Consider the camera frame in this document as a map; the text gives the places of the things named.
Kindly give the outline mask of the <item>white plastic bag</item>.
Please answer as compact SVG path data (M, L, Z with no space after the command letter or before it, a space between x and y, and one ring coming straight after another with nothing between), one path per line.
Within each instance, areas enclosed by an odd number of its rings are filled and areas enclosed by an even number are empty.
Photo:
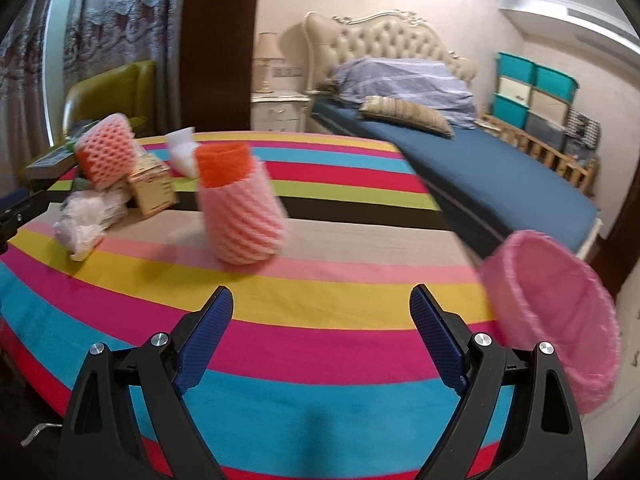
M53 225L55 239L73 261L86 260L102 242L105 232L126 217L130 198L124 184L114 184L104 191L73 192Z

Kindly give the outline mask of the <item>white foam sheet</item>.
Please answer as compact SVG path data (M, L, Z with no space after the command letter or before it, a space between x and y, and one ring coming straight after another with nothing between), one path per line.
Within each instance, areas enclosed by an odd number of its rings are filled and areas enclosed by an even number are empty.
M171 167L183 177L197 179L200 172L195 159L195 151L200 144L194 140L194 128L182 128L167 133L165 142Z

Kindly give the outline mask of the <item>pink orange foam net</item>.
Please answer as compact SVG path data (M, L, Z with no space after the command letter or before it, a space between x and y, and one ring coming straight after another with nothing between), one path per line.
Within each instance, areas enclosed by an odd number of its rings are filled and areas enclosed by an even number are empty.
M214 142L195 152L198 208L217 259L246 266L282 248L288 217L262 160L246 142Z

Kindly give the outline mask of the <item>pink trash bin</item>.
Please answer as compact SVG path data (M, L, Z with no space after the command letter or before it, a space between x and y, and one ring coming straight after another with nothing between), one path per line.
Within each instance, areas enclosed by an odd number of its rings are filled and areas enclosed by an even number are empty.
M585 261L548 235L521 230L478 275L510 347L552 344L580 414L608 400L620 368L620 324L611 295Z

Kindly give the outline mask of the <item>lace patterned curtain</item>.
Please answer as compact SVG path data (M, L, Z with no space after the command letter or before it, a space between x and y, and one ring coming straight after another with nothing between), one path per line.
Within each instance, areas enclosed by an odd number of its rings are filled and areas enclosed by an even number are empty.
M27 0L1 37L1 192L62 140L64 101L79 81L155 64L153 132L180 122L183 0Z

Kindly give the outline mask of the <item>striped colourful tablecloth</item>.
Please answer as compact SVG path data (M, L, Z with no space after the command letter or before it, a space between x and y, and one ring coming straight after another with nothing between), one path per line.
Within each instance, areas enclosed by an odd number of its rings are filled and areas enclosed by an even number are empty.
M143 344L231 290L231 323L186 405L233 479L409 479L457 404L409 314L425 284L472 330L497 325L458 238L392 144L246 132L288 211L282 250L258 266L210 251L194 181L175 208L130 212L73 261L52 205L1 259L1 343L64 411L89 347Z

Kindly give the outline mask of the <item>blue bed mattress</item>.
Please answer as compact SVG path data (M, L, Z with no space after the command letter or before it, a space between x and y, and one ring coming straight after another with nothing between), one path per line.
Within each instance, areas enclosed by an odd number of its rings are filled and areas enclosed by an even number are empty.
M480 129L450 139L318 100L311 118L335 134L393 144L423 180L448 226L480 258L514 231L544 233L585 257L602 220L596 205L541 162Z

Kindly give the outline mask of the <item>white nightstand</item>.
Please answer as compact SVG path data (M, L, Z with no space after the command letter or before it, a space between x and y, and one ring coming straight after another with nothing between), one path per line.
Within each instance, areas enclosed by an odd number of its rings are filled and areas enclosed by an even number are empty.
M304 132L311 98L293 90L252 94L250 124L255 131Z

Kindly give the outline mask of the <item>dark wooden door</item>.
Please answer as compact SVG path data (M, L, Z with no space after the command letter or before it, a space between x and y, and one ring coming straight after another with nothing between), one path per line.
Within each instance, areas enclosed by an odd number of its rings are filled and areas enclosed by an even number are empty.
M250 128L257 0L183 0L180 119L203 132Z

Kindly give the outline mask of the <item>beige table lamp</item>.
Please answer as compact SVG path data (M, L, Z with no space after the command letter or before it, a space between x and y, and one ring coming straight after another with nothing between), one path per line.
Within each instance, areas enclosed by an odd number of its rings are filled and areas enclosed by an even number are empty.
M273 64L281 63L285 57L280 49L276 32L260 32L254 47L254 65L256 93L271 93L270 74Z

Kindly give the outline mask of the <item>stacked storage boxes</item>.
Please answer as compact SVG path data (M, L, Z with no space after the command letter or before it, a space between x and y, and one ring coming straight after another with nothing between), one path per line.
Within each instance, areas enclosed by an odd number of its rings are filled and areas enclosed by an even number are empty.
M500 52L498 86L491 115L575 159L582 166L597 155L601 125L578 112L578 81L528 58Z

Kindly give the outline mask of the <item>striped brown pillow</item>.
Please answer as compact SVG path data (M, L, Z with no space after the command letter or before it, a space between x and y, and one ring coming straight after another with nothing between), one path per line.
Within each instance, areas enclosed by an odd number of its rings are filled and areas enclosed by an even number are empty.
M447 119L431 107L390 96L367 96L359 107L362 117L413 128L452 139L454 132Z

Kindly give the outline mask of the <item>striped blue duvet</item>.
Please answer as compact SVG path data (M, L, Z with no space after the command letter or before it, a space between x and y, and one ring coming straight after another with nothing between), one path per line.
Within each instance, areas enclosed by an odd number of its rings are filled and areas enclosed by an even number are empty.
M476 119L474 96L444 62L427 58L354 58L337 66L331 84L352 106L367 96L386 96L438 110L456 128L471 129Z

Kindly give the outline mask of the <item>beige tufted headboard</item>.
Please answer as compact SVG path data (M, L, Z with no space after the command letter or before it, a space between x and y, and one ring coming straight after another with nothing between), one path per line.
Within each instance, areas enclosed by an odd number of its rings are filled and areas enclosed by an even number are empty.
M353 58L428 58L469 84L477 66L449 50L418 14L390 10L364 18L327 18L311 11L302 21L308 50L306 92L323 94L337 66Z

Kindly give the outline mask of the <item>wooden crib rail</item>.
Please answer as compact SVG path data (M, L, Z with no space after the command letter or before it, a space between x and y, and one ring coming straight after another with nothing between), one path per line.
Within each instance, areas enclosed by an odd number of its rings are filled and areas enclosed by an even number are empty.
M588 160L582 166L575 157L561 153L524 130L487 113L480 114L475 125L540 162L585 196L593 196L594 182L599 172L599 161L596 158Z

